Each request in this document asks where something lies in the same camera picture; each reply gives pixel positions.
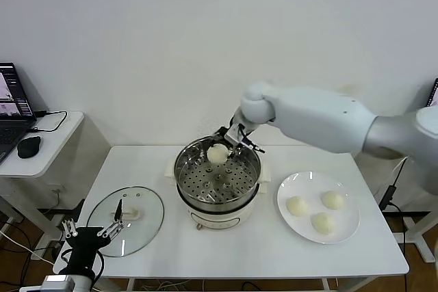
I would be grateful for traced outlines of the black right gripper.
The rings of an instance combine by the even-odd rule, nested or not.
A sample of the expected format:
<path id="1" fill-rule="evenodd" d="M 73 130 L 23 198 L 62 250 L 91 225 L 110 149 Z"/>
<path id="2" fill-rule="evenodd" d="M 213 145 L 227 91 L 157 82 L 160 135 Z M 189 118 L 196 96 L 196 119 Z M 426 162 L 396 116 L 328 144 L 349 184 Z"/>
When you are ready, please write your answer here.
<path id="1" fill-rule="evenodd" d="M 210 145 L 222 144 L 228 146 L 228 159 L 239 157 L 243 153 L 262 153 L 266 151 L 260 146 L 254 144 L 249 135 L 256 129 L 256 124 L 247 120 L 243 116 L 233 116 L 228 129 L 228 142 L 224 136 L 227 129 L 218 129 L 211 135 Z"/>

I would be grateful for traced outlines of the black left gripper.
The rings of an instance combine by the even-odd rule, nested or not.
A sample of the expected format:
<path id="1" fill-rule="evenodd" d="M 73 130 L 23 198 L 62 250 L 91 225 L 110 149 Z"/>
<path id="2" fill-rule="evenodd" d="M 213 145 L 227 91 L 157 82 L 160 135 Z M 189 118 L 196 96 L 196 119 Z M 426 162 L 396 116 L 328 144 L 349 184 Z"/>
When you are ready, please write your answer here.
<path id="1" fill-rule="evenodd" d="M 76 230 L 73 218 L 62 221 L 68 244 L 71 247 L 66 274 L 94 274 L 93 266 L 98 251 L 110 244 L 124 228 L 122 221 L 123 200 L 118 201 L 111 224 L 102 227 L 79 227 Z"/>

